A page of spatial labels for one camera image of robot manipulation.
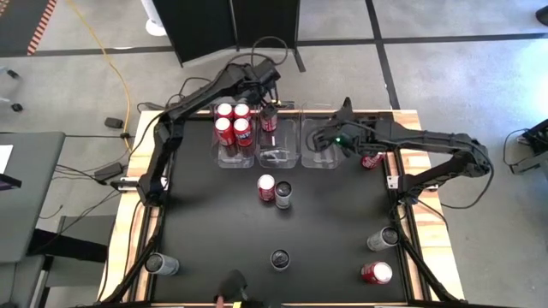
hand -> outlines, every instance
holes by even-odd
[[[217,304],[215,305],[215,308],[223,308],[224,307],[224,299],[223,296],[219,296],[217,298]]]

gray floor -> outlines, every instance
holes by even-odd
[[[167,45],[166,38],[144,32],[139,2],[76,1],[108,47]],[[511,33],[548,33],[533,17],[545,0],[374,0],[383,37],[428,37]],[[301,39],[366,39],[372,29],[366,5],[357,0],[301,0]],[[74,13],[59,2],[40,50],[96,48]],[[548,40],[386,45],[397,95],[403,109],[419,111],[422,127],[465,132],[490,151],[495,180],[471,210],[446,210],[450,237],[464,292],[470,301],[492,305],[540,307],[548,302],[548,188],[537,171],[512,175],[502,164],[503,138],[548,117]],[[278,58],[279,51],[266,51]],[[282,99],[337,107],[345,97],[357,108],[389,109],[374,45],[300,48],[307,72],[292,57],[280,68]],[[136,129],[138,102],[163,103],[188,76],[212,77],[232,50],[186,63],[181,69],[171,52],[113,56],[132,94],[130,131]],[[122,87],[101,56],[53,56],[0,59],[24,80],[16,85],[0,77],[0,93],[26,108],[14,114],[0,106],[0,131],[61,130],[78,134],[118,134],[103,125],[106,116],[123,118]],[[200,83],[189,85],[187,91]],[[511,143],[510,159],[530,155]],[[67,139],[61,162],[78,169],[95,167],[124,153],[118,139]],[[432,155],[432,163],[446,157]],[[458,179],[440,190],[443,202],[465,205],[485,179]],[[79,215],[108,188],[89,181],[55,180],[43,209]],[[117,199],[94,215],[116,213]],[[55,230],[58,216],[40,220]],[[97,286],[55,288],[48,306],[90,304]]]

red soda can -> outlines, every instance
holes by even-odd
[[[219,118],[227,118],[229,120],[232,120],[234,118],[234,111],[232,110],[232,106],[227,103],[222,103],[218,105],[217,107],[217,117]]]
[[[238,119],[234,122],[234,133],[239,146],[250,146],[253,143],[251,125],[246,119]]]
[[[277,125],[277,115],[273,115],[270,118],[260,117],[260,126],[266,132],[273,132],[276,130]]]
[[[234,107],[234,118],[237,119],[246,119],[248,121],[251,121],[251,111],[249,110],[249,106],[246,104],[237,104]]]
[[[361,165],[364,168],[367,169],[374,169],[375,167],[379,166],[380,163],[383,161],[385,154],[384,153],[377,153],[375,156],[364,156],[361,159]]]
[[[271,201],[274,199],[274,186],[276,182],[272,175],[261,175],[257,181],[259,189],[259,198],[263,201]]]
[[[234,129],[229,119],[217,119],[215,121],[215,132],[221,145],[233,145],[235,143]]]
[[[361,278],[372,284],[387,284],[392,279],[392,268],[385,262],[373,262],[361,268]]]

wooden table edge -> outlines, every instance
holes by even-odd
[[[332,113],[334,110],[303,110],[307,113]],[[134,145],[137,145],[141,138],[145,138],[143,144],[153,143],[152,138],[152,128],[146,132],[144,136],[145,127],[148,125],[150,120],[156,116],[160,111],[143,111],[140,116],[139,125],[137,128],[137,133],[135,134]],[[297,113],[300,110],[283,110],[282,113]],[[410,129],[420,129],[419,117],[416,110],[355,110],[354,112],[361,113],[385,113],[390,112],[394,116],[394,121],[402,124],[406,128]],[[207,116],[210,114],[209,111],[200,111],[199,115]],[[128,176],[140,176],[146,172],[148,167],[148,162],[150,161],[152,152],[147,153],[137,153],[133,155],[128,166]],[[430,159],[428,154],[422,151],[402,151],[402,160],[404,164],[404,169],[406,173],[416,174],[430,168]],[[397,175],[396,170],[396,160],[392,153],[388,155],[388,161],[390,165],[390,173],[392,175]],[[424,192],[420,199],[429,204],[432,208],[443,213],[441,204],[439,203],[438,194],[435,192]],[[139,200],[137,192],[126,192],[122,195],[120,201],[120,206],[118,207],[118,212],[116,214],[115,227],[112,234],[112,239],[109,247],[109,266],[108,266],[108,281],[106,282],[104,294],[101,299],[107,298],[113,291],[117,284],[122,280],[125,272],[131,267],[131,264],[134,262],[134,252],[137,249],[137,242],[139,241],[141,225],[143,223],[143,212],[144,207],[138,205],[139,208],[135,212],[136,217],[134,220],[134,225],[132,228],[131,234],[131,243],[128,244],[128,232],[130,229],[130,221],[132,219],[132,214],[135,209],[135,205]],[[447,230],[445,229],[444,223],[441,218],[432,214],[424,208],[417,207],[413,208],[416,228],[419,233],[420,246],[423,253],[423,258],[425,262],[431,267],[434,275],[445,285],[447,290],[455,295],[457,298],[463,299],[462,285],[458,271],[456,268],[455,259],[451,249],[450,238]],[[149,229],[147,230],[147,239],[152,236],[152,231],[156,226],[156,216],[158,214],[158,209],[152,210],[152,216],[149,221]],[[404,225],[407,226],[407,219],[403,220]],[[128,253],[128,247],[130,248],[130,253],[128,255],[128,263],[125,264],[125,258]],[[422,299],[422,293],[420,291],[420,280],[416,267],[414,266],[413,261],[408,256],[408,267],[409,273],[411,275],[411,284],[414,290],[414,297],[416,299]],[[99,290],[103,288],[105,284],[105,274],[107,267],[105,266],[103,279],[101,281],[101,286]],[[139,278],[138,278],[138,287],[137,293],[135,295],[135,300],[145,300],[146,298],[146,288],[148,279],[150,275],[144,270],[141,269]],[[368,303],[362,304],[348,304],[348,305],[369,305]]]

transparent container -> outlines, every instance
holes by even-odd
[[[346,158],[341,149],[336,145],[331,145],[321,152],[313,151],[313,132],[319,127],[324,126],[329,121],[333,112],[334,110],[330,105],[304,104],[302,106],[301,163],[304,167],[313,169],[334,169]]]
[[[293,102],[282,102],[277,109],[273,132],[264,131],[257,116],[257,159],[264,168],[289,169],[301,156],[301,112]]]
[[[238,146],[237,142],[233,145],[221,145],[219,143],[219,137],[217,136],[217,132],[215,130],[215,121],[218,119],[218,114],[216,112],[218,105],[222,103],[227,103],[234,108],[237,103],[234,102],[219,102],[218,104],[214,104],[211,108],[213,116],[213,137],[211,142],[211,158],[219,165],[221,168],[225,169],[245,169],[245,168],[251,168],[255,162],[255,151],[256,151],[256,140],[257,140],[257,125],[256,125],[256,113],[255,110],[250,110],[251,115],[251,121],[250,124],[252,125],[251,130],[251,138],[253,140],[253,143],[250,146]]]

